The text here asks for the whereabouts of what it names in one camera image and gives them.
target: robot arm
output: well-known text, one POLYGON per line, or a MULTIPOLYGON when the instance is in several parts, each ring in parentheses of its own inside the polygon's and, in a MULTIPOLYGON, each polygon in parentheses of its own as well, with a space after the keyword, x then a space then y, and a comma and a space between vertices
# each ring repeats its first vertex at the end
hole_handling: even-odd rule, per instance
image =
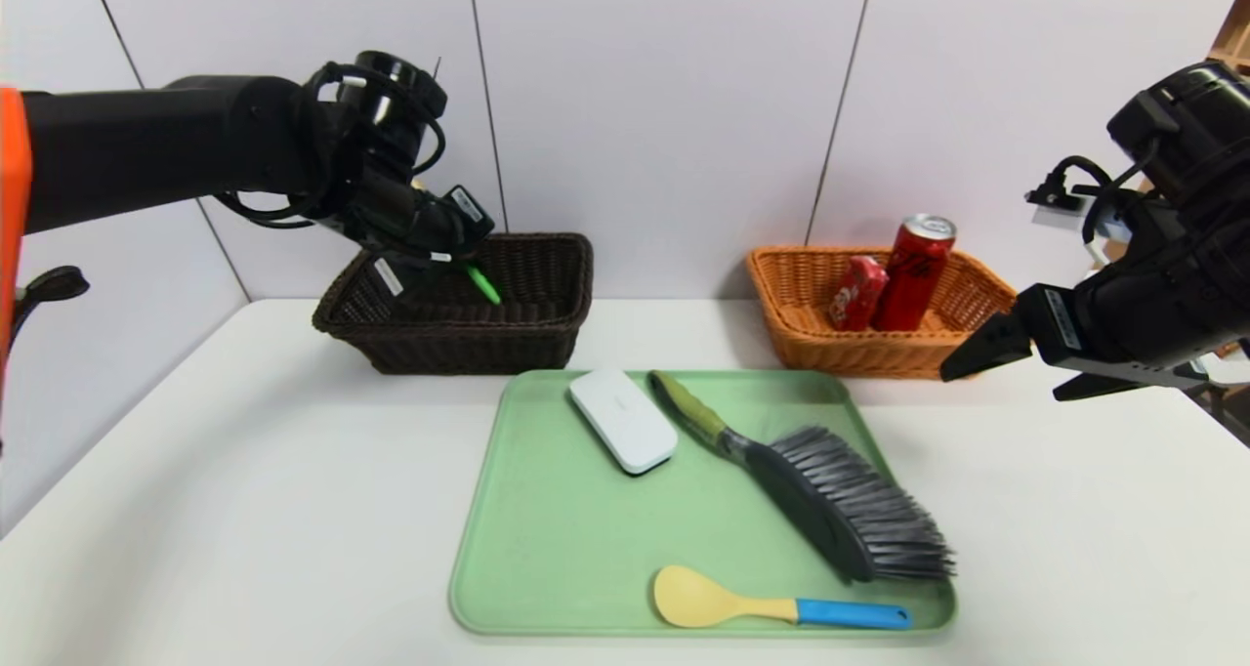
POLYGON ((1072 157, 1030 194, 1032 202, 1092 204, 1086 244, 1108 216, 1131 231, 1129 250, 1074 289, 1035 284, 942 362, 944 380, 1031 355, 1080 375, 1055 389, 1080 400, 1139 386, 1190 389, 1189 364, 1250 332, 1250 84, 1221 62, 1199 62, 1138 92, 1108 124, 1134 160, 1116 180, 1072 157), (1068 195, 1062 172, 1084 167, 1099 185, 1068 195), (1135 172, 1154 189, 1124 189, 1135 172))
MULTIPOLYGON (((386 257, 401 282, 414 286, 405 292, 418 292, 428 282, 424 271, 469 255, 494 230, 462 186, 441 199, 415 186, 412 177, 442 155, 438 117, 446 95, 424 70, 386 52, 364 51, 355 65, 329 62, 304 86, 204 75, 152 91, 24 92, 21 102, 32 177, 25 221, 4 225, 9 244, 22 234, 215 195, 259 226, 329 226, 386 257), (319 100, 334 84, 334 100, 319 100), (418 166, 426 127, 438 146, 418 166), (240 191, 286 195, 289 206, 258 211, 241 202, 240 191)), ((11 279, 16 249, 8 251, 11 279)), ((0 284, 6 315, 14 286, 0 284)))

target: blue spoon handle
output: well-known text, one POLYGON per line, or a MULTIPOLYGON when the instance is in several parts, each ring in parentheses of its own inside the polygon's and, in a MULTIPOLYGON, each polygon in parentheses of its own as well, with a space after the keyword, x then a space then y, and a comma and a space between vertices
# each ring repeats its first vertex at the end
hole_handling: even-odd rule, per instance
POLYGON ((800 625, 838 625, 870 630, 910 630, 911 614, 898 605, 795 600, 800 625))

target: wicker basket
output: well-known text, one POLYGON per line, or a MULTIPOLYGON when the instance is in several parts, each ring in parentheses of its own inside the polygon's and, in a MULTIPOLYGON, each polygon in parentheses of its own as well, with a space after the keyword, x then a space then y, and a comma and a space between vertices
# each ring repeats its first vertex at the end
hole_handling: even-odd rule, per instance
POLYGON ((829 319, 834 287, 851 256, 885 265, 889 249, 755 249, 748 269, 764 305, 772 347, 790 369, 838 376, 939 377, 950 351, 995 311, 1009 311, 1015 291, 965 252, 951 252, 932 302, 915 332, 839 332, 829 319))
POLYGON ((562 369, 590 311, 592 252, 581 235, 495 235, 478 251, 502 305, 451 271, 399 310, 361 252, 321 297, 312 326, 384 374, 521 374, 562 369))

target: yellow spoon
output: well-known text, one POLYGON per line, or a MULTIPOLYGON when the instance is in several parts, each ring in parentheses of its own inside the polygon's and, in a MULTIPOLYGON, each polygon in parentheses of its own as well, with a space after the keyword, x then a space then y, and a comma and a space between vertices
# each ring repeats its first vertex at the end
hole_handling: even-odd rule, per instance
POLYGON ((660 615, 678 627, 710 627, 742 615, 772 617, 795 625, 838 625, 875 630, 911 627, 911 614, 898 605, 744 597, 684 566, 661 569, 655 576, 652 592, 660 615))

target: green object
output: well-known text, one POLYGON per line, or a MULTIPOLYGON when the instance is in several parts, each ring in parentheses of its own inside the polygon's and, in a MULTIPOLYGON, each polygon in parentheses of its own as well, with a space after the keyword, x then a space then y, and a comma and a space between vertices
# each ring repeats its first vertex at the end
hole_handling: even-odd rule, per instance
POLYGON ((465 272, 469 274, 469 277, 472 279, 474 285, 478 286, 478 289, 480 289, 482 295, 486 296, 486 300, 489 300, 491 305, 499 305, 499 302, 502 301, 500 300, 499 291, 496 291, 495 286, 490 284, 490 280, 486 279, 486 274, 482 274, 481 269, 478 269, 478 266, 468 265, 466 262, 465 272))
MULTIPOLYGON (((492 635, 726 635, 910 639, 955 616, 950 581, 844 584, 732 462, 678 435, 672 459, 620 471, 571 400, 578 372, 532 371, 504 391, 451 577, 456 621, 492 635), (685 565, 749 595, 900 605, 912 630, 795 629, 744 617, 714 629, 665 625, 649 597, 656 572, 685 565)), ((810 371, 675 372, 708 406, 770 442, 820 422, 886 477, 846 389, 810 371)), ((644 390, 644 374, 630 374, 644 390)))
POLYGON ((664 390, 666 402, 671 406, 679 409, 686 421, 690 422, 689 430, 696 431, 702 436, 702 440, 708 446, 719 450, 719 440, 721 434, 729 429, 729 425, 714 409, 708 407, 705 404, 690 394, 681 382, 672 380, 670 374, 664 371, 651 371, 648 374, 649 381, 652 386, 660 386, 664 390))

